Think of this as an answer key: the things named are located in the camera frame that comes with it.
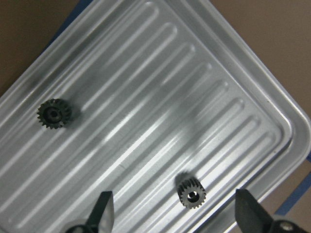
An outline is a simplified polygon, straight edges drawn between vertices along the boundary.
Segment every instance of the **black gear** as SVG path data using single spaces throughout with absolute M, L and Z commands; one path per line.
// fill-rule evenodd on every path
M 196 178 L 188 178 L 180 183 L 177 189 L 180 202 L 189 209 L 199 207 L 206 198 L 206 192 Z
M 71 108 L 64 100 L 51 99 L 41 104 L 37 114 L 42 125 L 46 125 L 46 127 L 51 129 L 57 129 L 69 122 Z

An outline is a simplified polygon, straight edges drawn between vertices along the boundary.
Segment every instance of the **metal tray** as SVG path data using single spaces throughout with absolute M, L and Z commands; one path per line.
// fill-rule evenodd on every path
M 75 109 L 43 128 L 41 103 Z M 233 194 L 268 195 L 310 122 L 207 0 L 94 1 L 0 99 L 0 227 L 56 233 L 112 190 L 114 233 L 220 233 Z M 179 202 L 190 171 L 207 199 Z

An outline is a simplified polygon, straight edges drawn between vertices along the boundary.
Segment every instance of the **metal gear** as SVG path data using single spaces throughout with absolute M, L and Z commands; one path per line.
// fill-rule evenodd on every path
M 71 118 L 71 108 L 68 103 L 62 99 L 51 99 L 38 109 L 38 119 L 46 128 L 58 129 L 67 124 Z
M 199 207 L 206 198 L 206 192 L 196 178 L 188 178 L 180 183 L 177 189 L 180 202 L 186 208 Z

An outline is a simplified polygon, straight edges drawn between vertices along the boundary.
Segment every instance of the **small pinion gear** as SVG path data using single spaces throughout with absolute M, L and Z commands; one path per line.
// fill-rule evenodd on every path
M 46 128 L 57 129 L 69 122 L 71 108 L 64 100 L 51 99 L 41 104 L 37 114 L 42 125 Z
M 189 209 L 199 207 L 206 198 L 206 192 L 196 178 L 188 178 L 177 188 L 180 202 Z

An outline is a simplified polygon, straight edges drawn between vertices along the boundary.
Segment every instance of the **screw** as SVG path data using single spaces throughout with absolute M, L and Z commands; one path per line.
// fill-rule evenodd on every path
M 281 222 L 280 227 L 288 232 L 291 232 L 294 229 L 294 226 L 290 222 Z

